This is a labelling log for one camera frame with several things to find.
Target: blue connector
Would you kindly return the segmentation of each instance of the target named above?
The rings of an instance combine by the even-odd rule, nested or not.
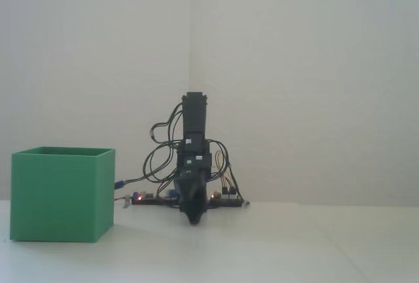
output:
[[[169,198],[177,198],[179,196],[179,192],[176,189],[170,189],[168,191]]]
[[[124,187],[124,186],[125,186],[125,183],[124,183],[124,181],[123,181],[123,180],[117,181],[117,182],[115,183],[115,189],[120,189],[120,188],[122,188],[122,187]]]

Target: white tabletop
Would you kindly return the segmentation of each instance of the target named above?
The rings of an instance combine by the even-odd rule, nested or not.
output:
[[[0,282],[419,282],[419,208],[122,205],[95,244],[12,242],[0,201]]]

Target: green plastic bin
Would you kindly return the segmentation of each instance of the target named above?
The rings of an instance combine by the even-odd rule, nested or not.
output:
[[[95,242],[113,224],[115,150],[37,147],[12,155],[10,239]]]

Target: white wall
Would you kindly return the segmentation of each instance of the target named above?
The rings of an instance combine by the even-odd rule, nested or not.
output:
[[[141,175],[188,89],[189,1],[0,0],[0,198],[39,145],[114,147],[116,179]]]
[[[208,94],[253,200],[419,204],[418,0],[191,0]]]

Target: wire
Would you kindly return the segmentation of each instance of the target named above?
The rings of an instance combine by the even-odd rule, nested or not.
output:
[[[156,174],[159,173],[160,171],[162,171],[163,169],[165,169],[173,161],[175,150],[179,149],[179,144],[182,142],[182,140],[175,140],[175,138],[174,138],[176,126],[177,126],[180,118],[183,116],[183,111],[179,110],[179,108],[181,106],[182,106],[182,103],[177,104],[175,106],[175,108],[173,109],[172,113],[169,116],[169,119],[166,122],[156,123],[151,127],[151,130],[150,130],[151,139],[154,142],[156,142],[158,144],[158,146],[154,150],[152,150],[147,155],[147,157],[145,158],[145,161],[143,163],[143,176],[140,177],[140,178],[128,179],[126,181],[123,181],[125,185],[127,183],[133,183],[133,182],[142,181],[142,180],[145,180],[145,179],[152,182],[152,183],[159,183],[160,185],[158,186],[157,192],[156,192],[156,196],[159,197],[159,194],[161,194],[161,192],[163,190],[165,190],[165,188],[167,188],[173,182],[174,176],[179,171],[177,167],[175,167],[170,172],[170,174],[168,174],[167,176],[165,176],[163,178],[157,177]],[[167,139],[167,141],[156,140],[154,130],[156,128],[165,127],[165,126],[168,127],[168,135],[167,135],[168,139]],[[208,141],[208,143],[216,144],[218,146],[219,150],[215,153],[215,164],[216,164],[216,167],[217,167],[217,171],[212,172],[210,174],[210,176],[208,178],[206,178],[206,182],[208,183],[210,181],[220,179],[221,180],[221,185],[223,187],[227,187],[227,185],[228,185],[231,188],[234,185],[234,187],[236,188],[236,191],[237,191],[237,195],[241,199],[243,199],[242,195],[240,194],[236,178],[234,177],[234,174],[232,173],[231,163],[229,161],[227,148],[220,141],[211,140],[211,139],[208,139],[207,141]],[[158,150],[166,148],[166,147],[169,149],[167,158],[163,161],[163,163],[161,165],[159,165],[157,168],[153,169],[153,157],[154,157],[155,153]]]

